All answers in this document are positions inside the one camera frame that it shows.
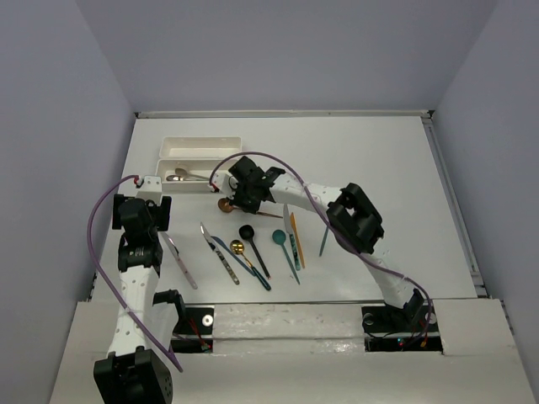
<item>utensil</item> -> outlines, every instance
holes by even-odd
[[[305,260],[303,259],[302,244],[300,243],[300,235],[297,232],[296,218],[294,217],[294,212],[292,212],[290,215],[290,222],[292,223],[292,228],[294,229],[294,235],[296,236],[297,251],[300,253],[300,261],[302,261],[302,268],[305,269]]]
[[[230,251],[230,248],[228,248],[227,244],[222,239],[220,239],[217,236],[211,236],[211,238],[213,238],[217,242],[217,244],[219,244],[221,247],[223,247],[225,249],[225,251],[227,253],[229,253],[231,255],[231,257],[234,258],[237,261],[237,263],[239,263],[243,267],[243,269],[245,269],[251,275],[256,276],[254,274],[254,272],[251,270],[251,268],[248,267],[247,264],[244,261],[239,259],[236,254],[234,254],[232,251]]]
[[[294,256],[294,263],[296,264],[296,271],[301,269],[300,259],[297,256],[296,238],[294,237],[294,229],[292,228],[292,222],[290,219],[290,213],[288,213],[288,204],[283,205],[283,216],[285,218],[285,230],[290,238],[290,244],[292,246],[292,255]]]
[[[294,274],[294,278],[296,278],[297,284],[300,284],[300,279],[297,277],[296,268],[294,267],[294,264],[292,264],[292,261],[290,260],[290,256],[288,255],[288,252],[286,251],[285,242],[286,242],[286,234],[282,230],[275,230],[273,234],[271,235],[271,238],[275,242],[275,244],[279,244],[283,251],[285,252],[286,261],[288,261],[288,265],[290,265],[290,269],[292,270],[292,273]]]
[[[205,241],[208,243],[208,246],[210,246],[211,250],[215,254],[217,254],[217,257],[219,257],[219,259],[221,260],[222,265],[227,270],[228,274],[232,278],[232,281],[235,284],[239,284],[239,279],[237,278],[232,268],[230,268],[230,265],[228,264],[227,259],[225,258],[224,255],[222,255],[222,252],[219,250],[219,247],[216,246],[215,243],[213,242],[213,238],[211,238],[211,234],[207,231],[207,229],[204,227],[204,224],[202,222],[200,223],[200,231],[202,231],[202,236],[204,236]]]
[[[184,179],[183,177],[180,177],[179,175],[176,175],[176,174],[168,175],[165,178],[165,180],[167,180],[167,181],[176,181],[176,182],[182,181],[182,182],[185,182],[185,183],[204,183],[205,182],[202,179]]]
[[[249,244],[251,244],[251,247],[254,250],[254,255],[256,255],[256,258],[259,260],[260,266],[262,267],[262,270],[264,271],[264,275],[266,275],[267,279],[271,279],[270,272],[266,268],[264,260],[262,259],[262,257],[260,257],[259,250],[258,250],[258,248],[256,248],[256,245],[254,244],[254,240],[253,240],[254,229],[253,229],[253,227],[250,226],[250,225],[241,226],[239,228],[239,236],[243,240],[247,240],[249,242]]]
[[[180,181],[184,181],[186,178],[198,178],[198,179],[203,179],[205,181],[210,181],[210,178],[209,177],[205,177],[203,175],[199,175],[199,174],[193,174],[191,173],[190,171],[186,170],[185,168],[181,168],[181,167],[178,167],[174,170],[174,172],[176,173],[176,175],[178,175],[180,178]]]
[[[328,240],[329,227],[326,227],[326,231],[323,233],[322,245],[320,246],[319,257],[322,257],[323,249],[326,247],[326,241]]]
[[[245,250],[243,243],[239,240],[232,240],[232,242],[230,243],[230,249],[236,255],[241,255],[247,265],[253,270],[254,275],[259,279],[262,286],[264,286],[266,290],[271,290],[271,286],[268,281],[264,279],[264,276],[262,276],[262,274],[254,267],[253,263],[251,263],[248,258],[245,257],[245,254],[243,254],[243,251]]]
[[[237,206],[230,205],[230,202],[227,198],[221,198],[217,201],[217,206],[219,206],[219,210],[221,212],[230,213],[233,210],[242,210],[241,208],[238,208]],[[256,212],[257,215],[261,216],[268,216],[268,217],[276,217],[278,219],[282,219],[283,216],[279,215],[272,215],[271,213],[265,213],[265,212]]]
[[[195,280],[193,279],[193,277],[189,273],[189,270],[185,266],[184,261],[182,261],[182,259],[179,257],[179,251],[176,248],[176,244],[174,244],[173,239],[165,231],[160,231],[160,233],[161,233],[161,236],[163,236],[163,240],[165,241],[165,244],[167,244],[168,249],[172,253],[172,255],[174,257],[174,261],[176,261],[176,264],[178,264],[179,269],[182,271],[185,278],[187,279],[187,281],[191,285],[191,288],[193,288],[195,290],[199,289],[199,287],[196,284]]]

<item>spoon handle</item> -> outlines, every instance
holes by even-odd
[[[259,260],[260,266],[262,267],[262,270],[264,271],[264,275],[266,275],[267,279],[271,279],[270,272],[266,268],[266,265],[264,264],[264,260],[262,259],[262,257],[260,257],[260,252],[258,248],[256,248],[256,245],[254,244],[254,241],[252,238],[249,240],[249,244],[251,244],[251,247],[254,250],[254,255],[256,255],[256,259]]]
[[[205,181],[210,181],[210,179],[208,177],[205,177],[205,176],[199,175],[199,174],[188,173],[187,178],[189,178],[189,177],[198,178],[198,179],[204,179]]]
[[[296,238],[294,237],[294,233],[290,234],[290,244],[292,246],[292,255],[294,256],[294,263],[296,263],[296,271],[299,271],[302,267],[300,267],[300,259],[297,255],[297,245],[296,245]]]
[[[262,276],[262,274],[254,267],[253,263],[251,261],[249,261],[249,258],[245,257],[245,255],[243,255],[243,258],[245,259],[248,266],[253,271],[253,275],[256,276],[259,279],[260,283],[262,284],[262,286],[264,286],[264,288],[266,290],[270,291],[271,290],[271,285],[268,283],[268,281],[266,279],[264,279],[264,276]]]
[[[292,261],[290,260],[290,256],[288,255],[288,252],[286,251],[285,245],[281,244],[280,246],[283,247],[283,251],[285,252],[285,256],[286,256],[286,261],[288,261],[288,265],[290,265],[290,269],[292,270],[292,273],[294,274],[294,278],[296,278],[297,284],[300,284],[300,279],[297,277],[296,268],[294,267],[294,265],[292,264]]]
[[[261,215],[261,216],[274,217],[274,218],[277,218],[277,219],[282,219],[283,218],[283,216],[274,215],[273,213],[256,212],[256,214]]]

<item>gold chopstick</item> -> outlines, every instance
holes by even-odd
[[[296,235],[297,251],[300,254],[300,261],[302,262],[302,268],[305,269],[305,260],[303,259],[302,244],[300,243],[300,235],[297,233],[296,219],[294,218],[293,212],[290,215],[290,222],[292,224],[292,229],[294,229],[294,234]]]

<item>black bracket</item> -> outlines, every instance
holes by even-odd
[[[153,304],[159,305],[162,303],[174,304],[178,312],[178,322],[182,322],[187,318],[187,309],[185,308],[184,298],[177,290],[165,290],[157,292],[153,295]]]
[[[341,189],[341,195],[329,203],[326,214],[331,226],[359,253],[373,253],[374,245],[384,236],[382,217],[355,183]]]
[[[97,361],[93,379],[104,404],[172,403],[170,371],[151,349]]]
[[[259,211],[262,201],[275,202],[270,188],[273,187],[275,180],[285,173],[285,170],[271,167],[264,172],[250,158],[243,156],[228,169],[228,172],[237,180],[234,197],[230,199],[230,204],[245,212],[255,214]]]
[[[163,249],[157,232],[168,229],[171,202],[169,196],[162,197],[161,205],[156,205],[152,200],[115,195],[112,228],[124,228],[118,246],[118,269],[121,272],[142,265],[154,267],[160,274]]]

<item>silver knife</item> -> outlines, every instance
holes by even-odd
[[[165,241],[165,244],[167,244],[168,249],[172,253],[174,257],[174,261],[176,261],[176,264],[178,264],[179,268],[181,269],[182,273],[184,274],[185,278],[191,285],[191,288],[193,289],[199,289],[199,286],[196,284],[195,280],[187,270],[187,267],[184,264],[184,261],[182,261],[182,258],[179,257],[179,251],[176,248],[176,245],[174,244],[174,241],[172,238],[167,234],[165,231],[160,231],[161,235],[163,236],[163,240]]]
[[[237,278],[236,274],[234,273],[234,271],[232,270],[232,268],[228,264],[228,261],[225,258],[225,256],[222,255],[222,252],[221,252],[221,250],[219,250],[219,247],[216,246],[216,244],[214,243],[213,238],[211,238],[211,234],[207,231],[207,229],[204,227],[204,224],[202,224],[202,222],[200,223],[200,231],[202,231],[202,236],[204,236],[205,242],[207,242],[208,246],[210,246],[211,250],[215,254],[217,254],[217,257],[219,257],[219,259],[221,260],[221,263],[223,264],[223,266],[227,270],[228,274],[230,275],[230,277],[232,278],[234,283],[239,284],[239,279]]]
[[[288,204],[283,206],[283,219],[285,219],[285,230],[288,233],[290,244],[292,245],[292,254],[294,254],[296,271],[299,271],[302,267],[300,266],[300,258],[297,255],[296,237],[294,236],[294,228],[292,227],[292,222],[290,220],[290,213],[288,213]]]

